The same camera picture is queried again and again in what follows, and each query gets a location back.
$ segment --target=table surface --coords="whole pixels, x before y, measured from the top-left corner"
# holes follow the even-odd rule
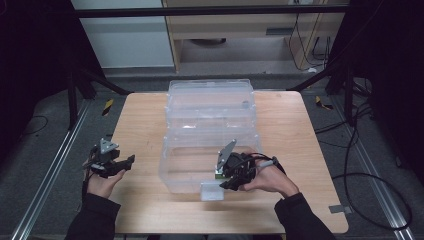
[[[158,176],[166,134],[166,93],[130,94],[112,141],[121,157],[135,154],[132,170],[115,186],[111,200],[122,205],[117,233],[284,233],[274,212],[281,198],[260,190],[229,192],[224,201],[202,202],[199,194],[172,194]],[[276,156],[313,212],[333,233],[344,233],[344,213],[301,95],[256,91],[257,131],[263,153]]]

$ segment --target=white cabinet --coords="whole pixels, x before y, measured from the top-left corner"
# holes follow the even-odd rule
[[[72,0],[75,9],[153,8],[160,0]],[[164,17],[81,18],[102,68],[174,67]]]

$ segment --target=transparent storage box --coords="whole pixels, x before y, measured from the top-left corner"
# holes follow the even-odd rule
[[[172,193],[201,192],[202,183],[210,186],[215,181],[218,152],[233,139],[237,139],[234,152],[262,151],[259,135],[252,128],[222,132],[207,129],[169,130],[164,137],[159,177]]]
[[[255,127],[256,106],[248,79],[171,81],[168,128]]]
[[[223,200],[222,180],[215,180],[218,151],[237,139],[234,152],[261,152],[250,81],[171,81],[165,111],[159,177],[172,193]]]

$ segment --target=black curtain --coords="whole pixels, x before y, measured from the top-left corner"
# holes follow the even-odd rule
[[[68,0],[0,0],[0,164],[37,102],[67,88],[70,69],[86,92],[93,91],[91,80],[75,68],[104,77],[79,19],[50,17],[54,10],[74,8]]]
[[[350,48],[354,75],[372,82],[370,101],[387,139],[424,184],[424,1],[352,3],[367,8],[345,15],[330,61]]]

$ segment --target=aluminum rail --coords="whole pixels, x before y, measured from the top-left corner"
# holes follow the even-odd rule
[[[344,120],[342,103],[337,97],[331,97],[335,108],[337,109],[340,118]],[[349,136],[352,137],[353,130],[351,127],[346,125],[346,130],[349,133]],[[372,163],[370,156],[368,155],[364,145],[362,144],[361,139],[358,139],[358,142],[355,144],[354,149],[356,150],[359,163],[361,164],[362,169],[365,173],[372,174],[374,176],[380,177],[377,168]],[[392,227],[402,227],[406,224],[406,220],[400,211],[396,201],[391,194],[390,189],[386,186],[385,183],[377,181],[376,179],[370,179],[371,187],[374,191],[374,194],[377,200],[380,203],[381,208],[383,209],[384,214],[386,215],[387,220],[389,221]],[[415,239],[412,234],[411,229],[408,227],[401,231],[394,231],[397,239],[399,240],[413,240]]]
[[[12,240],[25,240],[28,238],[32,227],[34,226],[34,223],[37,220],[38,215],[40,214],[40,211],[43,208],[44,203],[46,202],[46,199],[50,193],[50,190],[53,187],[53,184],[55,183],[55,180],[63,166],[63,163],[65,162],[65,159],[68,156],[72,144],[74,143],[75,138],[78,135],[82,123],[84,122],[85,117],[87,116],[90,104],[91,100],[83,101],[80,112],[78,114],[80,116],[79,120],[76,122],[74,128],[69,130],[66,134],[52,164],[50,165],[49,170],[47,171],[43,179],[43,182],[41,183],[40,187],[37,190],[37,193],[32,199],[31,204],[26,210],[25,215],[22,217],[15,231],[12,233]]]
[[[256,5],[256,6],[210,6],[170,8],[128,8],[128,9],[84,9],[74,11],[46,12],[51,16],[77,18],[114,17],[158,17],[194,15],[235,15],[235,14],[287,14],[287,13],[343,13],[363,9],[364,6],[349,4],[331,5]]]

